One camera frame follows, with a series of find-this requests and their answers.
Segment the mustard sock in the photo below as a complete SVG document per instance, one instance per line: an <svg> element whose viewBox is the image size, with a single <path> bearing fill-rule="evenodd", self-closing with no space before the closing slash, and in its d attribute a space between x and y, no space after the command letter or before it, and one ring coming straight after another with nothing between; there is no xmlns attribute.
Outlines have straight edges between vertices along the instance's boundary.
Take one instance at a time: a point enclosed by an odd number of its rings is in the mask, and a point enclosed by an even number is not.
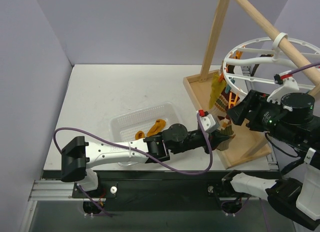
<svg viewBox="0 0 320 232"><path fill-rule="evenodd" d="M149 129L147 132L147 137L156 135L157 133L161 132L166 126L166 121L163 119L157 119L155 124Z"/></svg>
<svg viewBox="0 0 320 232"><path fill-rule="evenodd" d="M145 138L145 133L143 131L138 131L136 134L135 134L135 139L136 140L139 140L139 139L143 139Z"/></svg>

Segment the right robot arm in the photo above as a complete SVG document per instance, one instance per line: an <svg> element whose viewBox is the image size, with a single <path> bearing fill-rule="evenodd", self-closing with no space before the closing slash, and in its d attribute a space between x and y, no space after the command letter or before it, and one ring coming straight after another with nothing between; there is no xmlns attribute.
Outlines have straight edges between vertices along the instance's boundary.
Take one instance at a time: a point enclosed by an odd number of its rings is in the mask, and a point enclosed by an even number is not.
<svg viewBox="0 0 320 232"><path fill-rule="evenodd" d="M267 95L251 90L227 111L235 125L263 132L267 140L276 139L291 147L295 161L287 164L285 175L299 165L306 165L304 181L294 178L263 179L234 170L222 179L227 196L243 193L268 201L279 214L315 230L320 225L320 119L314 115L315 99L306 93L291 92L279 103L267 101Z"/></svg>

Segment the olive yellow sock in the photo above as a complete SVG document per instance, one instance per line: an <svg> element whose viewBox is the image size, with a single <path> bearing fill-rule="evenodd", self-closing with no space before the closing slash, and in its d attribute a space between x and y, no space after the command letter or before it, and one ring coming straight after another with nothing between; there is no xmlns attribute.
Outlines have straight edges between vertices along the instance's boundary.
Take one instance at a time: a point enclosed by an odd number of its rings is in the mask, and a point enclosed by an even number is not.
<svg viewBox="0 0 320 232"><path fill-rule="evenodd" d="M224 77L221 77L218 73L214 73L212 76L211 81L211 92L210 92L210 99L208 108L211 109L215 102L217 101L218 97L222 93L222 91L226 87L226 81Z"/></svg>

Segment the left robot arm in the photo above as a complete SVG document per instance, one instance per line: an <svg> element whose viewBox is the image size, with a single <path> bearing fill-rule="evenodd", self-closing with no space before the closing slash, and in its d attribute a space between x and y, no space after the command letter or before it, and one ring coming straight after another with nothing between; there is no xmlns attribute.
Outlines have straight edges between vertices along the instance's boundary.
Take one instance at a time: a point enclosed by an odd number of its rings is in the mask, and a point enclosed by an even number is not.
<svg viewBox="0 0 320 232"><path fill-rule="evenodd" d="M159 163L170 160L170 153L178 154L202 147L213 163L212 151L230 137L219 130L198 128L188 131L182 124L173 124L156 135L121 143L87 142L84 136L74 137L61 150L62 182L78 183L91 198L100 195L102 186L93 168L113 163Z"/></svg>

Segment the white round sock hanger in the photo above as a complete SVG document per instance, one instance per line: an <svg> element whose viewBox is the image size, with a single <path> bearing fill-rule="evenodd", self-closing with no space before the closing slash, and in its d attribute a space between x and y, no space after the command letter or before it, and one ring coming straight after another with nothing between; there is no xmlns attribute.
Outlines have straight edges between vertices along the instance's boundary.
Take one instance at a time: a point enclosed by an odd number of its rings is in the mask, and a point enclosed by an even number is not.
<svg viewBox="0 0 320 232"><path fill-rule="evenodd" d="M256 85L271 87L275 90L278 85L274 81L274 74L288 73L297 68L291 59L279 48L281 39L287 39L292 45L300 49L301 55L310 62L320 60L320 48L309 42L290 38L280 33L275 41L269 37L255 38L245 41L227 53L222 61L221 74L223 74L232 92L244 97L248 93L245 83L251 88ZM255 64L259 67L251 77L251 70ZM227 65L234 65L234 74L226 72Z"/></svg>

